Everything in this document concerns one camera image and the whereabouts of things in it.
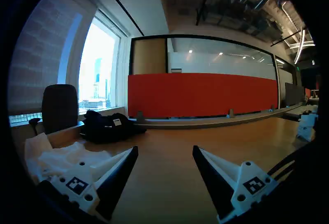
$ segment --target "white wall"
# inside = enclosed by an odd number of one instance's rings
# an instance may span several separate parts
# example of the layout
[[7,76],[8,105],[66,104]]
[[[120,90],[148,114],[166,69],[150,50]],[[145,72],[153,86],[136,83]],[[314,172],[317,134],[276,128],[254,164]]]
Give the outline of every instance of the white wall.
[[208,53],[168,53],[168,70],[181,68],[182,73],[220,73],[252,76],[276,80],[272,60],[261,63],[242,59],[241,56],[218,55]]
[[278,68],[279,77],[280,77],[280,92],[281,92],[281,101],[285,100],[285,83],[293,83],[292,74]]

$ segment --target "red partition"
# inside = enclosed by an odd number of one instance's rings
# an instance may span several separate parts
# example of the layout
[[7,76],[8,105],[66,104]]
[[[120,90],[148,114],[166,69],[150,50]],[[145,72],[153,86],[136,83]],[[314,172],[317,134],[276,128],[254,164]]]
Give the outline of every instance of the red partition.
[[207,73],[128,76],[128,113],[144,117],[249,113],[278,105],[275,80]]

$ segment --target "chair backrest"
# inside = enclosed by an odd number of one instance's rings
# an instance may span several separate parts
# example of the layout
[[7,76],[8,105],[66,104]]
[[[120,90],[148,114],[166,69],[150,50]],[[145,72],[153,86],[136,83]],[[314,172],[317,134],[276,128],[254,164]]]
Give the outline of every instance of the chair backrest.
[[42,100],[42,123],[46,134],[76,126],[78,97],[74,86],[47,86]]

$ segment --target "wooden desk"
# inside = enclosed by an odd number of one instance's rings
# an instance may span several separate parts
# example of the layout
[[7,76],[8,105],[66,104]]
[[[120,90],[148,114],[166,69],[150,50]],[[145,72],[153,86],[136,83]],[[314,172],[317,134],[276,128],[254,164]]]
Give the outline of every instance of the wooden desk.
[[193,145],[236,164],[254,161],[268,171],[302,146],[295,139],[297,128],[298,122],[268,118],[228,127],[148,130],[106,145],[80,142],[87,150],[111,155],[138,146],[139,156],[111,223],[216,224],[217,212],[192,157]]

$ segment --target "white plastic bag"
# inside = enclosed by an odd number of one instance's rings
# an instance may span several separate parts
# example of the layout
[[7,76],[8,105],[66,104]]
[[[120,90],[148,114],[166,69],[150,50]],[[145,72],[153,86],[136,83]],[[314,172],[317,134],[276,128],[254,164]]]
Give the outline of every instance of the white plastic bag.
[[36,184],[48,177],[63,174],[80,162],[92,166],[109,158],[108,152],[88,151],[79,142],[53,149],[44,133],[25,142],[26,165]]

